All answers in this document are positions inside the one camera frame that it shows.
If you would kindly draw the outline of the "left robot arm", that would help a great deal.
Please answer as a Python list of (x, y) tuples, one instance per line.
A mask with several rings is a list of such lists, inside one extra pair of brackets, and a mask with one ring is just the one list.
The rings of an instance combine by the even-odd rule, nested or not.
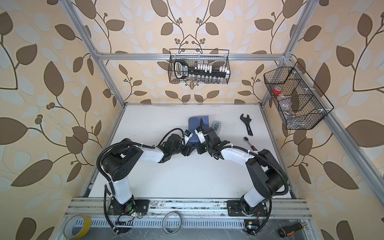
[(129, 174), (137, 162), (165, 163), (172, 156), (190, 154), (187, 145), (193, 133), (175, 128), (169, 131), (156, 146), (134, 143), (126, 138), (103, 150), (96, 162), (97, 169), (107, 180), (105, 194), (112, 197), (111, 207), (122, 214), (136, 210), (130, 189)]

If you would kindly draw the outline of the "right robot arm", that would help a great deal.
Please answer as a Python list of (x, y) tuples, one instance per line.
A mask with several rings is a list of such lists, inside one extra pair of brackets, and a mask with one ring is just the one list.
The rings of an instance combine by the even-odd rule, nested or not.
[(199, 138), (199, 154), (207, 152), (216, 160), (231, 161), (247, 169), (252, 187), (240, 198), (241, 214), (253, 216), (264, 203), (289, 192), (287, 174), (270, 151), (234, 146), (229, 141), (221, 141), (213, 129), (204, 126), (197, 127), (195, 133)]

